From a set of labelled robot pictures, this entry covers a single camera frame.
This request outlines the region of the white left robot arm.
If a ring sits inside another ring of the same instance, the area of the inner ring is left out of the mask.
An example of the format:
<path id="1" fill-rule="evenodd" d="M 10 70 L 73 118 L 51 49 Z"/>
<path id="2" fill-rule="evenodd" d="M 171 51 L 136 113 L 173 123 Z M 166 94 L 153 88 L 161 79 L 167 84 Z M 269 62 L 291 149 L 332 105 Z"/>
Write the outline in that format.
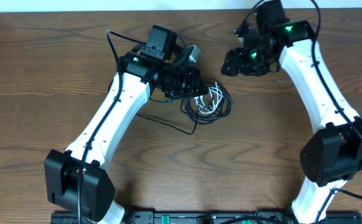
<path id="1" fill-rule="evenodd" d="M 145 42 L 115 56 L 116 74 L 92 120 L 65 151 L 45 159 L 49 202 L 73 212 L 75 223 L 121 223 L 125 210 L 108 174 L 114 152 L 154 90 L 171 101 L 208 93 L 196 67 L 200 54 L 174 31 L 153 26 Z"/>

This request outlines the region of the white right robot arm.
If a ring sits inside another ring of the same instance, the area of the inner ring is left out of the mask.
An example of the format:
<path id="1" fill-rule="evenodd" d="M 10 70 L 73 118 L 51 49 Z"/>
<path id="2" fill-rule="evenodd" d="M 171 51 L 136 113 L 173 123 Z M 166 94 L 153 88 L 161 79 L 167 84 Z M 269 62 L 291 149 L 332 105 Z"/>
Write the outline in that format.
<path id="1" fill-rule="evenodd" d="M 305 174 L 285 223 L 319 223 L 334 196 L 362 171 L 362 118 L 328 70 L 318 43 L 319 28 L 292 21 L 280 1 L 259 1 L 235 30 L 241 46 L 226 54 L 224 75 L 263 76 L 284 70 L 310 118 L 313 136 L 300 152 Z"/>

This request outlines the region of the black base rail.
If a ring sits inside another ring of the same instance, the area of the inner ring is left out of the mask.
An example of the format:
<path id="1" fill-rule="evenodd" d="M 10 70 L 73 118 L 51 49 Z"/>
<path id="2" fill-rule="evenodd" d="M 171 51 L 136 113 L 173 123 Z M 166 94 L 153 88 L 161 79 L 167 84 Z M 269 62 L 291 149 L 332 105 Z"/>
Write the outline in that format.
<path id="1" fill-rule="evenodd" d="M 125 224 L 197 224 L 197 223 L 223 223 L 235 218 L 249 217 L 249 220 L 241 220 L 236 223 L 297 223 L 285 212 L 272 211 L 270 209 L 258 210 L 249 213 L 157 213 L 150 211 L 129 212 L 121 223 Z M 257 217 L 269 219 L 271 222 L 256 220 Z M 77 215 L 73 213 L 52 213 L 51 224 L 78 223 Z M 345 223 L 362 224 L 360 213 L 328 213 L 319 223 Z"/>

